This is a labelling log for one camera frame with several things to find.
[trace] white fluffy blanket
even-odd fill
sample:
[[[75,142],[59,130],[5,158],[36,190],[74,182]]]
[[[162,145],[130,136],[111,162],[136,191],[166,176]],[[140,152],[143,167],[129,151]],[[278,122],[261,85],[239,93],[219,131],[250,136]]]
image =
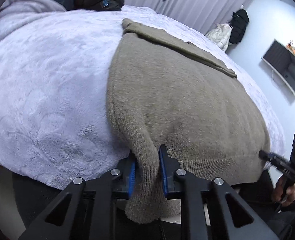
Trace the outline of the white fluffy blanket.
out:
[[[53,0],[6,0],[0,9],[1,165],[63,189],[75,177],[100,176],[128,155],[105,111],[108,68],[126,17],[223,60],[261,111],[271,149],[283,153],[283,130],[261,90],[199,32],[149,8],[65,12]]]

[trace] tv screen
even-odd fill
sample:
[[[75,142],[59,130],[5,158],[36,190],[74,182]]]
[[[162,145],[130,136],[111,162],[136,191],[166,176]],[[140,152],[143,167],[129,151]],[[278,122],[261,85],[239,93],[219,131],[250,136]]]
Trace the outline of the tv screen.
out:
[[[281,76],[295,95],[295,55],[278,41],[274,41],[263,60]]]

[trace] bed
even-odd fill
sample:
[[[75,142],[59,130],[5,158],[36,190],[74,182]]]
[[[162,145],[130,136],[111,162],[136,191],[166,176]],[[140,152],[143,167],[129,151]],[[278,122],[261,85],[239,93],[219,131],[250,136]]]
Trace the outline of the bed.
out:
[[[124,18],[190,41],[234,70],[265,120],[271,151],[285,153],[283,128],[258,85],[198,31],[146,7],[66,12],[53,0],[6,0],[0,9],[0,165],[63,189],[75,177],[99,177],[128,155],[105,109]]]

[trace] brown sweater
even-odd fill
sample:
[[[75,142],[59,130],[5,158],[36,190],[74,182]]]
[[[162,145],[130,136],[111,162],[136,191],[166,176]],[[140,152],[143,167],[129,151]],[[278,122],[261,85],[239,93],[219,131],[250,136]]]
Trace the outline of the brown sweater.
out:
[[[269,151],[269,134],[235,72],[164,30],[129,19],[123,28],[109,70],[107,111],[139,165],[127,216],[148,223],[180,212],[178,200],[163,196],[160,144],[200,178],[257,181],[264,166],[258,152]]]

